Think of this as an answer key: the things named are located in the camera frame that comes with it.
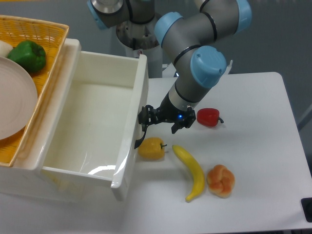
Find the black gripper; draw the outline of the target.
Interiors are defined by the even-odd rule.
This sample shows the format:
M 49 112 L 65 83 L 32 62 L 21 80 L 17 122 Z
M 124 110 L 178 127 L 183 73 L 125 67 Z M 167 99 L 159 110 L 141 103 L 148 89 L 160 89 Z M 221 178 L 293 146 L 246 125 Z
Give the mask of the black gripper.
M 182 128 L 190 128 L 196 115 L 191 106 L 186 108 L 176 108 L 169 99 L 169 94 L 165 96 L 160 106 L 155 109 L 151 105 L 142 107 L 138 114 L 138 123 L 141 125 L 142 131 L 146 132 L 150 125 L 158 124 L 159 122 L 174 123 L 171 127 L 172 134 L 175 134 Z

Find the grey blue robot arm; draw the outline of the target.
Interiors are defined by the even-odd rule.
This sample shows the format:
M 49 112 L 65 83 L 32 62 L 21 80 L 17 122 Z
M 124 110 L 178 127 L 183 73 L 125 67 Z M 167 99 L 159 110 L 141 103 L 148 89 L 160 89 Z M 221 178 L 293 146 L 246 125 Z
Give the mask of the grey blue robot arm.
M 90 0 L 88 8 L 100 28 L 124 22 L 146 26 L 155 22 L 153 35 L 170 58 L 178 78 L 161 105 L 143 107 L 138 122 L 148 126 L 167 122 L 172 132 L 189 128 L 195 121 L 196 105 L 224 74 L 227 62 L 211 46 L 224 37 L 248 28 L 252 10 L 246 0 L 197 0 L 198 13 L 185 19 L 170 12 L 156 18 L 153 0 Z

